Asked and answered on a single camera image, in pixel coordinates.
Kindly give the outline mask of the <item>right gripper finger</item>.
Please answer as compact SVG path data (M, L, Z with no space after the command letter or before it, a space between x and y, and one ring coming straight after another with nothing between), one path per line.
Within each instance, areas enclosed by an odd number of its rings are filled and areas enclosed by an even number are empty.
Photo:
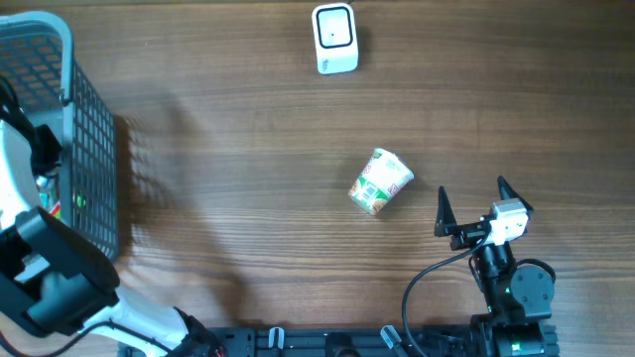
M509 184L509 182L504 178L504 176L499 176L497 178L498 190L502 200L514 199L517 198L521 201L524 207L527 210L528 214L534 213L533 206L528 203L519 193L517 193L513 187Z
M437 237L454 235L457 231L457 223L445 188L442 185L439 187L438 194L438 214L435 225L435 235Z

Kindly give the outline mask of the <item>cup noodles container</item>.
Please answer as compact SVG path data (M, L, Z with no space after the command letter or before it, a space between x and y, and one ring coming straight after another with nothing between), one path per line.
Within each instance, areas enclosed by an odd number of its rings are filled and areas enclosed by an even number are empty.
M348 196L367 213L377 215L414 178L413 172L398 156L376 148Z

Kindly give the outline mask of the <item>green candy bag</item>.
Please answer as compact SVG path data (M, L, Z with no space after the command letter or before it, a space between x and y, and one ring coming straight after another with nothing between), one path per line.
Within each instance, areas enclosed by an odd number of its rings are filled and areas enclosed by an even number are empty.
M38 176L36 184L44 209L56 219L62 219L58 176Z

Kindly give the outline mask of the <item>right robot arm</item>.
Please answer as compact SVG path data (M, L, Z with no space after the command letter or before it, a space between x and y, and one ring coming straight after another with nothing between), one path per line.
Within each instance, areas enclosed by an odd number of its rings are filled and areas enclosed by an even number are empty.
M468 224L456 222L443 187L435 234L450 238L453 251L468 252L468 265L488 312L471 318L469 331L477 356L553 357L560 354L552 317L556 273L537 259L518 260L511 242L527 233L534 208L504 177L497 178L500 199L487 214Z

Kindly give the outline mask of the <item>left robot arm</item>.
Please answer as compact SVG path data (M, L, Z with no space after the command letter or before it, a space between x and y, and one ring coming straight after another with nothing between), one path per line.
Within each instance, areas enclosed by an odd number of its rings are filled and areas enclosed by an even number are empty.
M224 356L195 317L121 286L109 259L42 205L36 179L59 166L62 146L26 117L1 80L1 311L36 337L89 334L119 342L125 356Z

